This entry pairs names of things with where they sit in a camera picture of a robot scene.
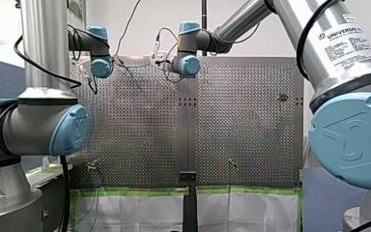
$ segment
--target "pegboard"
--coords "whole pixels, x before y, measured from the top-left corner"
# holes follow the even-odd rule
[[[73,159],[76,188],[178,186],[180,171],[196,171],[197,185],[299,181],[303,80],[294,59],[204,57],[199,76],[178,84],[123,59],[141,67],[116,67],[96,96],[87,84],[75,92],[90,112]]]
[[[299,182],[303,79],[290,58],[207,58],[197,81],[197,185]]]
[[[75,91],[90,117],[87,141],[73,159],[77,188],[179,183],[177,86],[151,66],[129,59],[126,65],[138,68],[116,66],[111,76],[98,80],[97,95],[87,84]],[[71,76],[84,80],[76,70]],[[97,170],[88,169],[93,161]]]

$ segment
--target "vertical metal post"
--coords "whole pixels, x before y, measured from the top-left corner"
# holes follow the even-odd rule
[[[207,0],[201,0],[201,24],[203,29],[207,29]],[[207,56],[207,51],[203,51],[203,56]]]
[[[21,0],[24,52],[53,73],[69,77],[67,1]],[[70,84],[25,63],[20,99],[75,99]]]

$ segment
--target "white fabric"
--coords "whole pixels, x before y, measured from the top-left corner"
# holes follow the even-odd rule
[[[297,232],[298,200],[297,195],[201,194],[199,231]]]
[[[183,231],[183,199],[183,196],[101,196],[92,232]],[[96,211],[96,197],[78,198],[74,229],[91,231]]]

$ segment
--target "perforated metal panel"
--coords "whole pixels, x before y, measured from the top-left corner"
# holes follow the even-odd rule
[[[198,78],[197,185],[294,186],[302,88],[293,59],[205,59]]]
[[[128,67],[140,65],[125,59]],[[99,79],[96,96],[87,84],[76,90],[90,113],[87,141],[73,159],[76,188],[177,185],[176,88],[149,66],[116,67],[108,79]],[[97,170],[88,170],[94,160]]]
[[[295,60],[202,61],[197,78],[177,85],[152,67],[116,67],[97,96],[87,84],[76,90],[91,122],[72,161],[75,188],[178,186],[180,171],[196,171],[197,185],[294,186],[303,95]],[[88,170],[94,160],[98,168]]]

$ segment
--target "metal rod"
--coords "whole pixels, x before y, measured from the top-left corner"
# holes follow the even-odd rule
[[[202,13],[201,13],[201,24],[203,29],[207,29],[207,0],[201,0]],[[203,56],[207,56],[207,51],[203,51]]]
[[[67,1],[21,0],[25,54],[45,69],[68,77]],[[68,82],[25,64],[26,87],[69,90]]]
[[[249,0],[216,33],[224,41],[234,42],[270,14],[264,0]]]

